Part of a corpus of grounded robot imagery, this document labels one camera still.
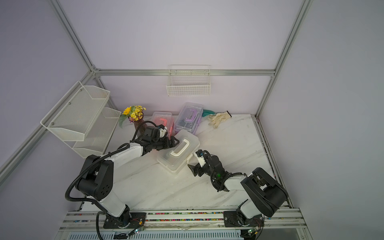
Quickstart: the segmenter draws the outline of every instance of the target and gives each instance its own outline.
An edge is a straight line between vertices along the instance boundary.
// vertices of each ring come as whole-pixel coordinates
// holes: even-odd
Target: flower vase
[[[133,124],[135,125],[135,130],[137,130],[137,128],[138,128],[143,122],[144,122],[144,116],[143,116],[140,120],[138,120],[138,121],[134,121]],[[143,125],[141,125],[139,131],[137,132],[137,136],[143,135],[146,127],[147,127],[147,124],[146,124],[146,123],[144,123]]]

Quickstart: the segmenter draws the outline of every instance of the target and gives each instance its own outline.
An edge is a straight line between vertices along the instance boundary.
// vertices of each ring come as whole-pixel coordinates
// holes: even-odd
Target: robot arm
[[[232,224],[235,222],[238,226],[248,226],[253,218],[260,214],[272,217],[288,198],[287,191],[260,167],[253,170],[249,176],[240,172],[230,173],[224,170],[219,158],[210,155],[208,151],[198,150],[194,155],[199,163],[188,167],[195,176],[209,175],[213,187],[218,192],[222,190],[247,192],[250,199],[246,199],[238,207]]]
[[[73,181],[74,186],[84,193],[87,200],[99,207],[116,227],[127,227],[132,219],[129,207],[125,205],[113,191],[113,170],[123,164],[143,156],[152,149],[161,150],[176,146],[179,141],[175,137],[167,137],[163,125],[148,126],[143,135],[136,138],[137,131],[130,144],[123,144],[113,153],[103,156],[90,155],[86,158],[80,175]],[[69,196],[73,186],[68,188],[66,199],[79,200]]]

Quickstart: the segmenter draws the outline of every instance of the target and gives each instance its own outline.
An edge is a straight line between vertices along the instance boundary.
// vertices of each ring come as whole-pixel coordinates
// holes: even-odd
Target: white wire basket
[[[78,90],[60,112],[50,122],[47,116],[40,122],[62,141],[84,141],[109,99],[105,89],[80,82],[74,87]]]
[[[103,108],[85,140],[76,142],[72,149],[83,158],[92,154],[96,156],[104,154],[120,114],[120,111]]]
[[[170,97],[208,96],[211,93],[209,69],[169,70],[167,92]]]

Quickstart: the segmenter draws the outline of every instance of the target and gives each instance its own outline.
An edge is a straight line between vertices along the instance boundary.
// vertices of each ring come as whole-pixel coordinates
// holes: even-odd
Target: lavender wall
[[[384,2],[315,0],[261,114],[313,239],[383,239]]]
[[[185,102],[198,103],[214,112],[255,113],[270,80],[269,76],[213,76],[209,96],[168,97],[167,76],[102,76],[120,111],[131,105],[178,114]]]
[[[1,1],[0,165],[87,68],[46,0]],[[50,240],[83,159],[47,133],[0,189],[1,239]]]
[[[274,69],[302,0],[61,2],[98,68]]]

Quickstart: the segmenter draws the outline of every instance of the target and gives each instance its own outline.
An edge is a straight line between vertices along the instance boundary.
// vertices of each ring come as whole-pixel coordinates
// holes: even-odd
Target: purple box handle
[[[186,122],[193,122],[193,120],[195,120],[195,117],[196,117],[196,114],[197,114],[197,110],[196,109],[191,109],[191,112],[194,112],[192,117],[190,119],[187,119],[185,118],[185,121]]]

